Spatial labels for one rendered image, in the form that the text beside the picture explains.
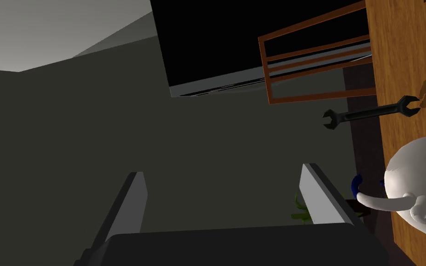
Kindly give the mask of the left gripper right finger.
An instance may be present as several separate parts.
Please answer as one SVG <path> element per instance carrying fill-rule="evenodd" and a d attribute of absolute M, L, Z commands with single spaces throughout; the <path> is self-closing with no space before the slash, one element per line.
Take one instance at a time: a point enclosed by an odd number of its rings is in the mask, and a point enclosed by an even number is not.
<path fill-rule="evenodd" d="M 314 224 L 361 222 L 345 198 L 315 163 L 305 163 L 301 168 L 299 190 Z"/>

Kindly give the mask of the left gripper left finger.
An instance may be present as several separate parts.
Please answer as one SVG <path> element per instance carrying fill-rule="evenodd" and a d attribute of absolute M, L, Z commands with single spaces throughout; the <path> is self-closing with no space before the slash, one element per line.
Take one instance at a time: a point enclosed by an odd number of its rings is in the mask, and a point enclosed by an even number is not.
<path fill-rule="evenodd" d="M 91 246 L 100 248 L 118 234 L 140 233 L 148 192 L 143 172 L 131 172 L 124 181 Z"/>

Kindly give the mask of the green plant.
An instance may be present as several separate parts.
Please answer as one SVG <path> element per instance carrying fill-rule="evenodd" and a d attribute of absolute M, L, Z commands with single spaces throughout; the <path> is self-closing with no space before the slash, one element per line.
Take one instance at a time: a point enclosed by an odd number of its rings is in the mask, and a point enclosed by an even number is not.
<path fill-rule="evenodd" d="M 294 201 L 293 201 L 295 207 L 301 211 L 301 213 L 294 213 L 291 214 L 290 217 L 293 220 L 300 220 L 302 224 L 306 224 L 307 222 L 311 222 L 311 215 L 310 212 L 308 210 L 308 208 L 306 207 L 305 204 L 300 204 L 298 201 L 298 192 L 295 193 L 294 195 Z"/>

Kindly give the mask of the blue object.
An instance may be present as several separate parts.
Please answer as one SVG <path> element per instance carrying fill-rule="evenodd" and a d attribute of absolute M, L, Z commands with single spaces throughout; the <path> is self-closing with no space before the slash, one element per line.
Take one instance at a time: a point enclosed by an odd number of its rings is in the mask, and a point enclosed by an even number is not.
<path fill-rule="evenodd" d="M 363 182 L 363 177 L 361 174 L 357 174 L 351 181 L 351 191 L 353 193 L 353 197 L 357 199 L 357 194 L 360 192 L 359 186 Z"/>

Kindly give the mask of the white teapot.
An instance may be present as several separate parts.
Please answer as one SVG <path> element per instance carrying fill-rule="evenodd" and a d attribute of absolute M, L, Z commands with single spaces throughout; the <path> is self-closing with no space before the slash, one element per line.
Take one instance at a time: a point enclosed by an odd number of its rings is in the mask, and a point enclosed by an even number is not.
<path fill-rule="evenodd" d="M 359 192 L 356 200 L 371 209 L 396 212 L 426 234 L 426 137 L 398 150 L 388 163 L 383 185 L 385 198 Z"/>

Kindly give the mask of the black wrench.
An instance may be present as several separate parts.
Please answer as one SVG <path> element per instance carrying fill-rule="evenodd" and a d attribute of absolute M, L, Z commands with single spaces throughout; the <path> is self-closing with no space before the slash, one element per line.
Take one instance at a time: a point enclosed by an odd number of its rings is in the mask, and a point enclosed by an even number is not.
<path fill-rule="evenodd" d="M 329 124 L 324 124 L 327 129 L 334 130 L 340 123 L 372 118 L 382 115 L 390 115 L 400 113 L 406 117 L 411 117 L 420 111 L 420 108 L 409 109 L 407 106 L 411 102 L 418 102 L 420 99 L 415 96 L 404 95 L 398 102 L 391 105 L 377 106 L 370 109 L 336 113 L 329 109 L 323 114 L 323 118 L 329 117 L 331 119 Z"/>

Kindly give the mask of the brown wooden chair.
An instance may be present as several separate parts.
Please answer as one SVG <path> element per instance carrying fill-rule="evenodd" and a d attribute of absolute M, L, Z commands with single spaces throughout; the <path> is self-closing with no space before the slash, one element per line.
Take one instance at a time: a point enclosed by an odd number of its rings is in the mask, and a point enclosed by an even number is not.
<path fill-rule="evenodd" d="M 289 52 L 289 53 L 279 54 L 274 56 L 267 56 L 266 48 L 265 48 L 266 41 L 284 36 L 289 33 L 296 32 L 298 30 L 302 30 L 304 28 L 314 26 L 319 23 L 332 20 L 334 18 L 342 17 L 344 15 L 347 15 L 365 8 L 366 8 L 365 0 L 361 0 L 351 5 L 320 15 L 318 17 L 311 18 L 306 21 L 299 22 L 298 24 L 294 24 L 294 25 L 282 28 L 280 30 L 274 31 L 272 33 L 268 33 L 266 35 L 258 37 L 259 50 L 261 55 L 262 68 L 264 72 L 264 81 L 265 81 L 268 103 L 270 105 L 275 105 L 279 103 L 294 103 L 294 102 L 306 102 L 306 101 L 317 101 L 317 100 L 349 98 L 349 97 L 363 97 L 363 96 L 375 95 L 376 94 L 375 88 L 365 88 L 365 89 L 350 90 L 350 91 L 334 91 L 334 92 L 326 92 L 326 93 L 319 93 L 319 94 L 275 98 L 273 96 L 273 90 L 272 90 L 272 84 L 276 82 L 286 81 L 286 80 L 307 76 L 307 75 L 315 74 L 315 73 L 322 73 L 325 71 L 334 70 L 338 68 L 352 67 L 356 65 L 371 63 L 372 62 L 371 57 L 366 57 L 360 60 L 348 61 L 348 62 L 337 62 L 337 63 L 332 62 L 332 60 L 343 58 L 345 56 L 351 56 L 351 55 L 362 54 L 364 52 L 370 52 L 371 51 L 370 47 L 362 47 L 362 48 L 358 48 L 354 50 L 326 55 L 326 56 L 317 57 L 313 59 L 306 59 L 304 61 L 269 67 L 269 63 L 272 61 L 288 59 L 291 57 L 310 54 L 314 52 L 320 52 L 320 51 L 328 50 L 331 48 L 354 44 L 361 41 L 368 41 L 370 39 L 369 35 L 363 35 L 363 36 L 347 39 L 344 41 L 339 41 L 339 42 L 335 42 L 331 44 L 321 45 L 317 47 L 312 47 L 308 49 L 303 49 L 299 51 L 294 51 L 294 52 Z M 310 70 L 304 70 L 301 72 L 296 71 L 295 73 L 288 73 L 288 74 L 280 74 L 273 77 L 271 76 L 271 73 L 274 73 L 274 72 L 279 72 L 279 71 L 288 70 L 292 68 L 296 69 L 298 67 L 303 67 L 303 66 L 324 62 L 324 61 L 328 62 L 327 66 L 324 66 L 324 65 L 314 66 Z"/>

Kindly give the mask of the wooden table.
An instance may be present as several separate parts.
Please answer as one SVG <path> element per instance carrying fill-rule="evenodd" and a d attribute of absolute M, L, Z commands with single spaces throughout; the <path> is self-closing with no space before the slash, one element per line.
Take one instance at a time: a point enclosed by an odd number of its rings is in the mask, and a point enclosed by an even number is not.
<path fill-rule="evenodd" d="M 365 0 L 379 105 L 403 95 L 422 97 L 410 104 L 418 114 L 380 117 L 386 163 L 408 142 L 426 136 L 426 2 Z"/>

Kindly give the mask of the black window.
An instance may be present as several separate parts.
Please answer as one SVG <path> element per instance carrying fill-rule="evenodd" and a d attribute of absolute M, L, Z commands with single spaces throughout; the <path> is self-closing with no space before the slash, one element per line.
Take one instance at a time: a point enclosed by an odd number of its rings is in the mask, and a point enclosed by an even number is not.
<path fill-rule="evenodd" d="M 258 38 L 362 0 L 150 0 L 172 97 L 264 78 Z"/>

